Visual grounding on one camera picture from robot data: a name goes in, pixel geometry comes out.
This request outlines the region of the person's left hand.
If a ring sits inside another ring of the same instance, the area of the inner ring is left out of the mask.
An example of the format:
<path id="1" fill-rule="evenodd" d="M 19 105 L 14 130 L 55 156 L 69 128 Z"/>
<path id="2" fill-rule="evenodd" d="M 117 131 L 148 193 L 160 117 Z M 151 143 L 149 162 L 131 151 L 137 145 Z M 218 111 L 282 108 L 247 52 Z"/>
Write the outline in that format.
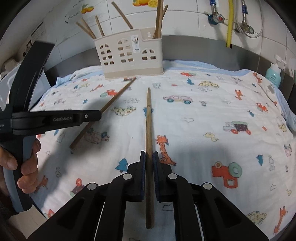
<path id="1" fill-rule="evenodd" d="M 30 158 L 21 166 L 22 177 L 17 181 L 17 185 L 25 194 L 33 193 L 37 188 L 39 172 L 37 152 L 40 149 L 41 143 L 38 139 L 35 139 Z M 1 147 L 1 194 L 4 196 L 9 196 L 9 191 L 4 180 L 3 170 L 15 170 L 17 166 L 14 156 Z"/>

